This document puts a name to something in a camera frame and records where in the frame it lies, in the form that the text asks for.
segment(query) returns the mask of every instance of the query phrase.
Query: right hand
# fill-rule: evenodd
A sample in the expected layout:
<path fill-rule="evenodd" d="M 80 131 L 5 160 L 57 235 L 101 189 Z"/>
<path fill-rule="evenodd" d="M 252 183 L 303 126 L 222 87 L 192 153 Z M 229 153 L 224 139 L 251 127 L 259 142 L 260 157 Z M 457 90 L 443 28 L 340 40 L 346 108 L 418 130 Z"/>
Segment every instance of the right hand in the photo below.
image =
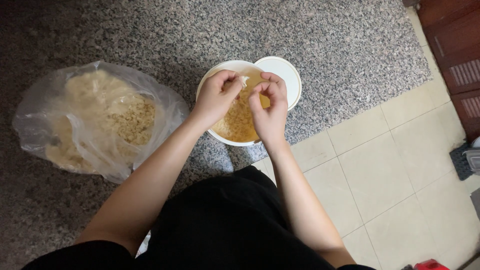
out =
<path fill-rule="evenodd" d="M 285 122 L 287 121 L 287 86 L 279 76 L 262 72 L 260 76 L 268 82 L 260 82 L 252 89 L 248 102 L 252 110 L 253 126 L 265 147 L 285 142 Z M 260 96 L 270 100 L 268 108 L 262 108 Z"/>

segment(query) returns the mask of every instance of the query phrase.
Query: wooden cabinet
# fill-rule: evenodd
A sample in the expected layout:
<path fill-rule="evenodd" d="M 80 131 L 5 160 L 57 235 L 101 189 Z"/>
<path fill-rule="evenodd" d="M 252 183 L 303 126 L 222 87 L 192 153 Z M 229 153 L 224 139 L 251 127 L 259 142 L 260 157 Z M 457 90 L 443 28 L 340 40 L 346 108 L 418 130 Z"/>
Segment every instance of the wooden cabinet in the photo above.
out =
<path fill-rule="evenodd" d="M 472 142 L 480 136 L 480 0 L 421 0 L 418 15 Z"/>

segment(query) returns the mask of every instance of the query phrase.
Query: vent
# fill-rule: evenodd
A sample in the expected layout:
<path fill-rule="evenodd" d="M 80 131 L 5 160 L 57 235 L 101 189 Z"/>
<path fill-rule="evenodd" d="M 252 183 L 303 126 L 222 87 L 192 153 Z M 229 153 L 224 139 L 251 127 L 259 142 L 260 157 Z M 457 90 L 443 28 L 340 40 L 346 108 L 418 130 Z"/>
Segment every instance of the vent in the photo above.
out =
<path fill-rule="evenodd" d="M 468 118 L 480 117 L 480 97 L 462 99 Z"/>
<path fill-rule="evenodd" d="M 455 78 L 456 86 L 480 82 L 480 60 L 472 60 L 449 68 Z"/>

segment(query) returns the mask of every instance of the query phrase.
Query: clear plastic bag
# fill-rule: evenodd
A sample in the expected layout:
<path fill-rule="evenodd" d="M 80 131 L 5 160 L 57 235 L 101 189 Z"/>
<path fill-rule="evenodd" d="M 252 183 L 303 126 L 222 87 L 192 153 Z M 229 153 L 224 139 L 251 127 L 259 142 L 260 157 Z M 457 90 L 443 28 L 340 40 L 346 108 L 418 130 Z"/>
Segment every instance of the clear plastic bag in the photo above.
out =
<path fill-rule="evenodd" d="M 183 98 L 154 78 L 97 61 L 33 84 L 13 127 L 25 151 L 61 169 L 121 183 L 188 114 Z"/>

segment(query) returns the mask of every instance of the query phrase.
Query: hand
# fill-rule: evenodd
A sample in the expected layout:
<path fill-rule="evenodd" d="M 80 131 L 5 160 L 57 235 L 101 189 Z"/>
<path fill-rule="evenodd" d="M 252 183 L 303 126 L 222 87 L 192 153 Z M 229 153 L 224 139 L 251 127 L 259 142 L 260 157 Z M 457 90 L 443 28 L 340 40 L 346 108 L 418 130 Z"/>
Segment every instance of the hand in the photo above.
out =
<path fill-rule="evenodd" d="M 279 76 L 262 72 L 260 76 L 268 82 L 260 82 L 252 89 L 248 102 L 252 110 L 253 125 L 266 148 L 285 142 L 287 121 L 287 86 Z M 270 106 L 262 108 L 260 96 L 270 99 Z"/>
<path fill-rule="evenodd" d="M 227 81 L 232 83 L 222 89 Z M 241 89 L 242 81 L 235 71 L 221 70 L 215 73 L 202 85 L 190 117 L 205 132 L 225 116 Z"/>

